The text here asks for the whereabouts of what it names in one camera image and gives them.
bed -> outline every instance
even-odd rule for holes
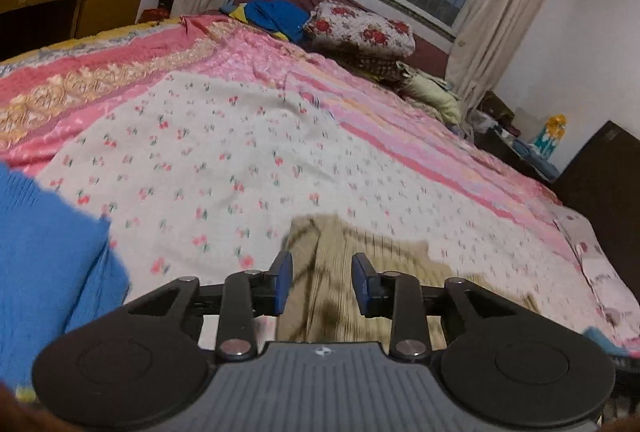
[[[0,76],[0,159],[111,219],[129,299],[265,269],[294,216],[337,213],[614,338],[547,190],[318,54],[207,14],[59,44]],[[273,338],[273,320],[258,325]]]

pink bedspread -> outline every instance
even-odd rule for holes
[[[226,81],[258,81],[282,89],[283,94],[287,90],[300,93],[328,110],[352,134],[428,179],[528,228],[555,253],[575,262],[545,208],[546,192],[539,183],[460,141],[395,94],[352,76],[332,60],[307,54],[226,17],[187,17],[176,29],[138,39],[126,47],[60,58],[37,68],[22,69],[22,74],[16,71],[3,80],[29,79],[51,84],[60,80],[60,75],[65,76],[63,73],[82,75],[90,69],[89,74],[95,76],[100,69],[116,65],[117,72],[101,74],[109,89],[105,94],[94,91],[88,98],[83,97],[84,101],[66,105],[62,112],[50,115],[46,123],[34,126],[17,144],[0,151],[0,159],[28,174],[37,174],[65,142],[117,105],[146,91],[170,70],[181,68]],[[120,80],[121,85],[111,86],[115,80]]]

